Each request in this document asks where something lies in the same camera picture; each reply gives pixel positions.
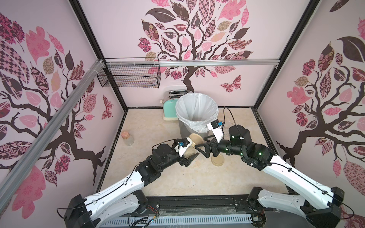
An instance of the aluminum rail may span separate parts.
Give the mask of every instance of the aluminum rail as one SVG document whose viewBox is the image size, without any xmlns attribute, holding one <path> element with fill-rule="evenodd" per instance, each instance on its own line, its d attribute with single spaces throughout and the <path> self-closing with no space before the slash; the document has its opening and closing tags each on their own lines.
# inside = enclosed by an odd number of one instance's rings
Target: aluminum rail
<svg viewBox="0 0 365 228">
<path fill-rule="evenodd" d="M 61 108 L 55 113 L 40 135 L 32 142 L 32 145 L 27 152 L 22 155 L 13 170 L 11 170 L 7 177 L 2 181 L 0 184 L 0 212 L 4 210 L 9 200 L 13 197 L 14 193 L 31 171 L 49 142 L 64 123 L 76 102 L 81 98 L 87 87 L 103 67 L 104 65 L 98 61 L 92 65 L 90 70 L 86 72 L 85 76 L 77 84 L 77 87 L 62 104 Z"/>
<path fill-rule="evenodd" d="M 279 59 L 241 59 L 241 60 L 183 60 L 160 61 L 160 67 L 169 66 L 242 66 L 242 65 L 278 65 Z M 158 64 L 157 61 L 110 61 L 107 65 L 150 65 Z"/>
</svg>

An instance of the black cable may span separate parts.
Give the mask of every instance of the black cable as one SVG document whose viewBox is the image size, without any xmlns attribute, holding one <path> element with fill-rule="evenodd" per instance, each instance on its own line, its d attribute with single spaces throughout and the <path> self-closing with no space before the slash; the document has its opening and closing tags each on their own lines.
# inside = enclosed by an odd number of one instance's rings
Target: black cable
<svg viewBox="0 0 365 228">
<path fill-rule="evenodd" d="M 127 180 L 126 180 L 126 183 L 127 183 L 127 181 L 128 181 L 128 179 L 132 176 L 132 174 L 133 174 L 133 171 L 132 171 L 132 173 L 129 175 L 129 177 L 127 178 Z M 105 196 L 102 196 L 102 197 L 100 197 L 99 199 L 97 199 L 97 200 L 95 200 L 95 202 L 97 202 L 98 200 L 101 200 L 102 198 L 104 198 L 104 197 L 106 197 L 106 196 L 108 196 L 109 194 L 111 194 L 111 193 L 113 193 L 115 190 L 117 190 L 118 188 L 116 188 L 116 189 L 114 189 L 113 191 L 111 191 L 111 192 L 109 192 L 108 194 L 106 194 Z M 69 210 L 69 209 L 78 209 L 78 208 L 83 208 L 83 207 L 85 207 L 85 206 L 88 206 L 88 205 L 90 205 L 90 204 L 93 204 L 94 203 L 94 201 L 93 202 L 91 202 L 91 203 L 88 203 L 88 204 L 86 204 L 86 205 L 84 205 L 84 206 L 79 206 L 79 207 L 75 207 L 75 208 L 57 208 L 56 209 L 56 211 L 57 211 L 57 214 L 62 218 L 62 219 L 64 219 L 63 218 L 63 216 L 61 216 L 60 215 L 60 213 L 58 212 L 58 209 L 61 209 L 61 210 Z"/>
<path fill-rule="evenodd" d="M 346 205 L 346 204 L 344 204 L 343 202 L 339 201 L 338 199 L 334 198 L 333 196 L 329 195 L 329 194 L 327 193 L 327 191 L 324 191 L 324 190 L 320 189 L 319 187 L 317 187 L 315 184 L 313 184 L 313 183 L 312 183 L 312 182 L 310 182 L 309 180 L 305 179 L 305 178 L 304 178 L 304 177 L 302 177 L 301 175 L 299 175 L 299 174 L 297 174 L 296 172 L 294 172 L 292 169 L 290 169 L 290 168 L 288 168 L 288 167 L 286 167 L 286 166 L 284 166 L 284 165 L 282 165 L 282 164 L 279 164 L 279 163 L 273 163 L 273 162 L 271 162 L 271 163 L 269 163 L 269 164 L 264 164 L 264 165 L 261 165 L 261 166 L 255 166 L 255 168 L 258 168 L 258 167 L 264 167 L 264 166 L 268 166 L 268 165 L 279 165 L 279 166 L 282 166 L 282 167 L 284 167 L 284 168 L 288 169 L 290 172 L 295 173 L 297 176 L 299 176 L 299 177 L 300 177 L 300 178 L 302 178 L 303 180 L 307 181 L 308 183 L 310 183 L 311 185 L 313 185 L 314 187 L 316 187 L 316 188 L 317 188 L 318 190 L 320 190 L 323 194 L 326 194 L 327 196 L 331 197 L 332 199 L 335 199 L 335 200 L 337 200 L 338 202 L 340 202 L 341 204 L 343 204 L 343 205 L 345 205 L 346 207 L 348 207 L 348 208 L 352 211 L 352 215 L 351 215 L 350 217 L 347 217 L 347 218 L 341 218 L 341 220 L 350 219 L 350 218 L 352 218 L 352 217 L 354 217 L 354 216 L 355 216 L 355 212 L 354 212 L 354 210 L 353 210 L 351 207 L 349 207 L 348 205 Z"/>
</svg>

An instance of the pink wall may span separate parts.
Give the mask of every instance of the pink wall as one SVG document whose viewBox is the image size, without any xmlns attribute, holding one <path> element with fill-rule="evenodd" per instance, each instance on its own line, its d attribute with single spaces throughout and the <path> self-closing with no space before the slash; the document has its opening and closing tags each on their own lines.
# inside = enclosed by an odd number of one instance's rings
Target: pink wall
<svg viewBox="0 0 365 228">
<path fill-rule="evenodd" d="M 365 223 L 365 3 L 338 6 L 320 5 L 259 112 L 284 159 L 345 191 L 348 228 Z"/>
<path fill-rule="evenodd" d="M 229 54 L 241 51 L 245 51 L 245 53 L 239 55 L 249 59 L 277 59 L 308 2 L 308 0 L 260 2 L 251 0 L 222 0 L 222 2 L 216 0 L 138 0 L 109 1 L 105 4 L 96 0 L 81 1 L 94 34 L 107 58 L 149 55 L 157 56 L 161 60 L 200 59 L 197 54 L 200 51 L 202 60 L 213 59 L 214 55 L 219 55 L 218 59 L 224 59 Z M 174 27 L 179 24 L 187 26 L 192 21 L 196 22 L 195 15 L 202 22 L 201 30 L 199 27 L 190 26 L 179 31 L 177 27 Z M 238 22 L 237 28 L 229 36 L 230 28 L 236 22 Z M 155 34 L 157 31 L 158 36 L 155 35 L 155 38 L 151 38 L 150 34 L 145 34 L 144 29 L 146 31 L 149 29 L 149 23 L 151 23 L 151 32 Z M 201 31 L 207 34 L 204 41 L 202 41 Z M 164 34 L 166 32 L 175 33 L 175 37 L 169 38 L 167 34 Z M 193 40 L 196 43 L 194 48 L 192 47 Z M 159 106 L 164 92 L 170 90 L 171 86 L 208 94 L 218 105 L 254 105 L 261 87 L 272 71 L 272 66 L 235 66 L 235 68 L 235 70 L 223 73 L 213 67 L 206 67 L 203 70 L 204 76 L 195 74 L 198 69 L 201 71 L 200 67 L 188 67 L 186 74 L 183 72 L 183 67 L 168 69 L 167 72 L 176 71 L 175 78 L 168 74 L 166 77 L 166 69 L 162 69 L 159 89 L 120 88 L 120 90 L 128 106 Z M 238 82 L 237 79 L 236 82 L 241 84 L 241 89 L 238 89 L 239 84 L 232 85 L 239 75 L 241 75 L 241 81 Z M 222 87 L 226 83 L 229 90 L 233 89 L 231 93 Z"/>
<path fill-rule="evenodd" d="M 0 13 L 2 181 L 96 57 L 66 0 L 15 0 L 3 3 Z M 97 79 L 91 83 L 13 196 L 0 227 L 64 227 L 56 208 L 95 192 L 122 115 L 113 91 Z"/>
</svg>

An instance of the glass jar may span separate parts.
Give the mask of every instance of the glass jar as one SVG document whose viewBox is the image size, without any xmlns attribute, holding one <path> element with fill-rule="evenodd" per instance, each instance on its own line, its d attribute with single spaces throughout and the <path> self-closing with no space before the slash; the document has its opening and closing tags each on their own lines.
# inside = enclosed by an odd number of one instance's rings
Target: glass jar
<svg viewBox="0 0 365 228">
<path fill-rule="evenodd" d="M 129 134 L 128 131 L 123 131 L 120 136 L 123 138 L 125 145 L 130 146 L 134 143 L 134 138 Z"/>
</svg>

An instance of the patterned leaf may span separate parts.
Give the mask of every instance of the patterned leaf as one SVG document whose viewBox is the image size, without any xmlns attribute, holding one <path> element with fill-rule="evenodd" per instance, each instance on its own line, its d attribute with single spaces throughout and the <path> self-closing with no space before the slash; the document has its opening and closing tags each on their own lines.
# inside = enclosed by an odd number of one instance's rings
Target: patterned leaf
<svg viewBox="0 0 365 228">
<path fill-rule="evenodd" d="M 312 120 L 308 123 L 308 125 L 306 126 L 306 128 L 309 128 L 309 129 L 313 129 L 315 127 L 317 127 L 318 125 L 318 120 L 315 119 L 315 120 Z"/>
<path fill-rule="evenodd" d="M 217 34 L 215 34 L 211 39 L 210 39 L 210 41 L 211 42 L 218 42 L 218 41 L 220 41 L 223 37 L 224 37 L 224 34 L 225 34 L 225 32 L 220 32 L 220 33 L 217 33 Z"/>
<path fill-rule="evenodd" d="M 248 27 L 248 28 L 242 28 L 242 29 L 238 30 L 238 31 L 236 32 L 236 34 L 234 35 L 234 38 L 235 38 L 236 40 L 238 40 L 238 39 L 242 38 L 242 37 L 246 34 L 246 32 L 247 32 L 247 30 L 248 30 L 249 28 L 250 28 L 250 27 Z"/>
<path fill-rule="evenodd" d="M 21 56 L 3 40 L 0 40 L 0 46 L 2 49 L 0 50 L 0 69 L 15 75 L 23 82 L 28 83 L 30 78 L 29 70 Z"/>
<path fill-rule="evenodd" d="M 166 50 L 168 50 L 171 53 L 176 54 L 176 48 L 175 45 L 173 45 L 169 40 L 162 38 L 162 44 L 164 45 L 164 47 L 166 48 Z"/>
<path fill-rule="evenodd" d="M 240 21 L 237 21 L 236 23 L 233 23 L 231 27 L 229 28 L 229 34 L 232 34 L 234 31 L 236 31 L 238 24 Z"/>
<path fill-rule="evenodd" d="M 348 88 L 347 90 L 343 91 L 339 96 L 339 100 L 343 102 L 349 102 L 351 98 L 352 98 L 351 88 Z"/>
<path fill-rule="evenodd" d="M 49 167 L 51 166 L 51 164 L 52 164 L 52 158 L 49 158 L 49 159 L 45 162 L 45 164 L 43 165 L 43 167 L 42 167 L 42 169 L 41 169 L 41 170 L 49 168 Z"/>
<path fill-rule="evenodd" d="M 61 97 L 59 95 L 59 93 L 55 93 L 51 96 L 51 100 L 50 100 L 50 104 L 53 106 L 53 107 L 56 107 L 56 108 L 59 108 L 61 107 L 62 105 L 62 100 L 61 100 Z"/>
<path fill-rule="evenodd" d="M 80 131 L 77 130 L 76 128 L 73 130 L 73 134 L 75 135 L 76 138 L 82 139 Z"/>
<path fill-rule="evenodd" d="M 35 84 L 38 86 L 38 88 L 40 90 L 42 90 L 45 94 L 48 94 L 48 89 L 49 89 L 49 85 L 47 82 L 46 77 L 44 76 L 44 74 L 42 72 L 40 72 L 39 70 L 37 70 L 37 68 L 35 67 L 31 67 L 31 73 L 33 75 Z"/>
<path fill-rule="evenodd" d="M 184 24 L 176 24 L 173 27 L 175 27 L 180 32 L 185 31 L 185 29 L 187 28 L 187 26 Z"/>
<path fill-rule="evenodd" d="M 341 174 L 341 163 L 340 163 L 340 160 L 339 160 L 339 159 L 337 159 L 337 160 L 333 163 L 332 167 L 333 167 L 333 171 L 334 171 L 334 172 L 335 172 L 335 174 L 336 174 L 336 177 L 340 176 L 340 174 Z"/>
<path fill-rule="evenodd" d="M 0 118 L 7 116 L 10 112 L 10 103 L 5 101 L 0 104 Z"/>
<path fill-rule="evenodd" d="M 318 68 L 321 72 L 325 71 L 333 60 L 335 51 L 331 47 L 331 43 L 322 51 L 318 59 Z"/>
<path fill-rule="evenodd" d="M 211 76 L 213 76 L 213 77 L 215 77 L 215 78 L 218 78 L 217 73 L 216 73 L 216 72 L 214 72 L 214 71 L 211 71 L 211 72 L 210 72 L 210 75 L 211 75 Z"/>
<path fill-rule="evenodd" d="M 71 81 L 71 80 L 75 80 L 75 81 L 81 80 L 82 77 L 85 74 L 85 71 L 82 69 L 83 67 L 84 67 L 84 62 L 80 61 L 80 65 L 77 65 L 73 68 L 71 76 L 69 78 L 69 81 Z"/>
<path fill-rule="evenodd" d="M 328 153 L 329 151 L 332 150 L 333 144 L 332 141 L 329 140 L 328 142 L 326 142 L 325 144 L 323 144 L 322 146 L 322 156 L 324 156 L 326 153 Z"/>
<path fill-rule="evenodd" d="M 338 0 L 330 9 L 330 12 L 336 11 L 342 6 L 344 6 L 349 0 Z"/>
<path fill-rule="evenodd" d="M 201 59 L 201 50 L 196 54 L 196 60 L 200 60 Z"/>
<path fill-rule="evenodd" d="M 188 50 L 184 55 L 184 60 L 187 60 L 191 55 L 191 50 Z"/>
<path fill-rule="evenodd" d="M 191 12 L 196 6 L 196 0 L 186 0 L 186 4 L 188 5 L 188 8 Z"/>
<path fill-rule="evenodd" d="M 13 79 L 11 77 L 1 74 L 1 73 L 0 73 L 0 78 L 3 82 L 3 85 L 6 89 L 6 91 L 8 91 L 8 93 L 10 95 L 15 97 L 15 99 L 19 100 L 22 97 L 22 93 L 23 93 L 23 88 L 19 84 L 19 82 L 17 82 L 15 79 Z"/>
<path fill-rule="evenodd" d="M 185 76 L 187 73 L 188 73 L 188 68 L 185 66 L 185 67 L 182 69 L 182 75 L 183 75 L 183 76 Z"/>
<path fill-rule="evenodd" d="M 62 59 L 61 56 L 59 55 L 59 53 L 56 50 L 56 54 L 54 55 L 54 62 L 56 63 L 56 65 L 60 68 L 63 69 L 64 65 L 62 63 Z"/>
<path fill-rule="evenodd" d="M 165 78 L 167 78 L 168 76 L 170 76 L 170 68 L 167 68 L 165 71 Z"/>
<path fill-rule="evenodd" d="M 231 72 L 232 70 L 235 70 L 234 66 L 216 66 L 214 67 L 215 71 L 219 74 L 225 74 L 228 72 Z"/>
<path fill-rule="evenodd" d="M 333 116 L 339 113 L 342 110 L 342 108 L 336 107 L 336 108 L 329 108 L 325 111 L 323 111 L 326 115 Z"/>
<path fill-rule="evenodd" d="M 35 127 L 37 124 L 37 117 L 35 115 L 21 116 L 19 120 L 27 127 Z"/>
<path fill-rule="evenodd" d="M 96 103 L 96 94 L 89 94 L 84 101 L 84 112 L 90 113 L 94 110 Z"/>
<path fill-rule="evenodd" d="M 172 3 L 172 10 L 176 13 L 176 15 L 183 21 L 188 21 L 189 20 L 189 12 L 188 10 L 181 4 L 179 3 Z"/>
<path fill-rule="evenodd" d="M 228 48 L 227 48 L 227 47 L 225 47 L 225 48 L 223 49 L 223 51 L 222 51 L 221 56 L 222 56 L 222 57 L 226 56 L 227 51 L 228 51 Z"/>
<path fill-rule="evenodd" d="M 307 90 L 306 90 L 306 92 L 307 92 L 309 95 L 311 95 L 311 94 L 313 94 L 313 93 L 314 93 L 314 91 L 313 91 L 313 90 L 311 90 L 311 89 L 307 89 Z"/>
<path fill-rule="evenodd" d="M 247 23 L 247 21 L 249 20 L 249 16 L 250 16 L 250 13 L 246 7 L 246 9 L 243 11 L 242 13 L 242 18 L 241 18 L 241 24 L 242 24 L 242 27 Z"/>
<path fill-rule="evenodd" d="M 159 22 L 162 23 L 167 23 L 167 22 L 171 22 L 173 20 L 176 20 L 176 17 L 172 14 L 172 12 L 168 11 L 167 9 L 164 8 L 154 8 L 151 9 L 150 11 L 148 11 L 146 13 L 150 14 L 152 16 L 154 16 Z"/>
<path fill-rule="evenodd" d="M 199 12 L 202 25 L 206 25 L 213 17 L 215 2 L 214 0 L 199 0 Z"/>
<path fill-rule="evenodd" d="M 46 170 L 45 179 L 46 179 L 46 181 L 48 181 L 50 183 L 54 183 L 57 186 L 57 176 L 54 172 Z"/>
<path fill-rule="evenodd" d="M 200 23 L 200 18 L 197 11 L 194 17 L 191 19 L 191 29 L 195 29 L 196 27 L 198 27 L 199 23 Z"/>
<path fill-rule="evenodd" d="M 79 131 L 86 130 L 86 128 L 80 123 L 75 124 L 75 128 L 78 129 Z"/>
<path fill-rule="evenodd" d="M 355 81 L 363 82 L 365 81 L 365 72 L 358 68 L 352 67 L 352 77 L 355 79 Z"/>
<path fill-rule="evenodd" d="M 165 30 L 165 26 L 161 23 L 155 23 L 155 25 L 159 28 L 159 29 L 162 29 L 162 30 Z"/>
<path fill-rule="evenodd" d="M 322 81 L 319 84 L 319 91 L 322 95 L 322 99 L 327 97 L 328 93 L 331 90 L 331 76 L 330 76 L 330 70 L 327 71 L 326 75 L 323 77 Z"/>
<path fill-rule="evenodd" d="M 319 139 L 317 139 L 317 141 L 316 141 L 316 143 L 315 143 L 314 146 L 317 146 L 317 145 L 322 146 L 325 142 L 327 142 L 327 140 L 328 139 L 326 139 L 326 138 L 319 138 Z"/>
<path fill-rule="evenodd" d="M 296 81 L 295 81 L 295 84 L 297 86 L 305 86 L 307 83 L 308 83 L 308 78 L 306 76 L 301 76 L 300 78 L 298 78 Z"/>
<path fill-rule="evenodd" d="M 209 25 L 208 25 L 208 27 L 207 27 L 207 30 L 205 31 L 205 37 L 206 37 L 206 38 L 211 37 L 211 36 L 213 35 L 214 31 L 215 31 L 215 20 L 212 20 L 212 21 L 209 23 Z"/>
<path fill-rule="evenodd" d="M 8 128 L 5 124 L 0 125 L 0 140 L 2 140 L 8 133 Z"/>
<path fill-rule="evenodd" d="M 358 153 L 359 155 L 365 156 L 365 147 L 357 146 L 352 149 L 353 152 Z"/>
<path fill-rule="evenodd" d="M 13 159 L 24 154 L 31 146 L 30 142 L 14 141 L 0 146 L 0 159 Z"/>
<path fill-rule="evenodd" d="M 365 196 L 365 169 L 358 164 L 346 160 L 343 172 L 350 184 Z"/>
<path fill-rule="evenodd" d="M 337 69 L 337 68 L 334 68 L 334 69 L 335 69 L 335 72 L 334 72 L 333 76 L 337 81 L 346 80 L 346 76 L 345 76 L 345 73 L 343 71 L 341 71 L 340 69 Z"/>
<path fill-rule="evenodd" d="M 246 45 L 249 45 L 250 43 L 252 43 L 252 40 L 248 40 L 247 42 L 245 40 L 235 40 L 233 42 L 228 43 L 228 45 L 233 50 L 239 50 L 239 49 L 245 49 Z"/>
<path fill-rule="evenodd" d="M 353 121 L 353 122 L 351 122 L 351 121 L 342 121 L 341 123 L 339 123 L 339 124 L 338 124 L 337 129 L 338 129 L 339 131 L 341 131 L 341 130 L 345 130 L 345 129 L 348 129 L 348 128 L 349 128 L 349 127 L 351 127 L 351 125 L 353 125 L 355 122 L 356 122 L 356 121 Z"/>
<path fill-rule="evenodd" d="M 66 57 L 65 57 L 65 63 L 66 63 L 66 67 L 67 67 L 68 70 L 73 69 L 73 59 L 72 59 L 72 56 L 71 56 L 70 52 L 68 52 Z"/>
<path fill-rule="evenodd" d="M 304 107 L 304 105 L 298 105 L 297 107 L 295 107 L 295 109 L 292 111 L 292 112 L 294 112 L 294 113 L 298 113 L 298 112 L 300 112 L 300 110 L 302 109 Z"/>
</svg>

